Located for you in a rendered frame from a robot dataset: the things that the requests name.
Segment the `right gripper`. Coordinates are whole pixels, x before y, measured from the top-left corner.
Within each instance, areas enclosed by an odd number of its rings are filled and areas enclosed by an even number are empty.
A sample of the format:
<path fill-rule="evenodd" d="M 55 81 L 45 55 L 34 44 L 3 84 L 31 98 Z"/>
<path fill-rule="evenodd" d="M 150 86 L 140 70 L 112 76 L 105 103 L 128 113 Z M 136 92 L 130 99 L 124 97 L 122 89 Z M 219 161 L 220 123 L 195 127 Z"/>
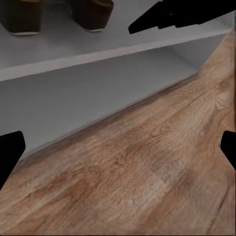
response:
<path fill-rule="evenodd" d="M 202 24 L 236 10 L 236 0 L 163 0 L 157 2 L 128 28 L 129 33 L 158 26 L 163 29 Z"/>

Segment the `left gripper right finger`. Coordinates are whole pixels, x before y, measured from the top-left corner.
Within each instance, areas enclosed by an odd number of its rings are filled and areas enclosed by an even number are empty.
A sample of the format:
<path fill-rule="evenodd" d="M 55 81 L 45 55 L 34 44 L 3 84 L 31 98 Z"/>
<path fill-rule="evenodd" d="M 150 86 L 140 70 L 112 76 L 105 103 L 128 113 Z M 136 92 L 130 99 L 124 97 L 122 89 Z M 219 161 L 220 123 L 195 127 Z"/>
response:
<path fill-rule="evenodd" d="M 236 170 L 236 133 L 225 131 L 222 136 L 220 148 Z"/>

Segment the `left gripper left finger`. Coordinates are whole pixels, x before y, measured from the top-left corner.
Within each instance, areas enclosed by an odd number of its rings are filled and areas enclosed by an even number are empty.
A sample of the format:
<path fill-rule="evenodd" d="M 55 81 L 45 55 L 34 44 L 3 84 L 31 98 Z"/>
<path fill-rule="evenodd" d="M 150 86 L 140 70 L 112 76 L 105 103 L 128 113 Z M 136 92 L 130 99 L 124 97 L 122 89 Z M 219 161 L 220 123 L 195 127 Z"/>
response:
<path fill-rule="evenodd" d="M 0 188 L 2 188 L 26 149 L 22 131 L 0 136 Z"/>

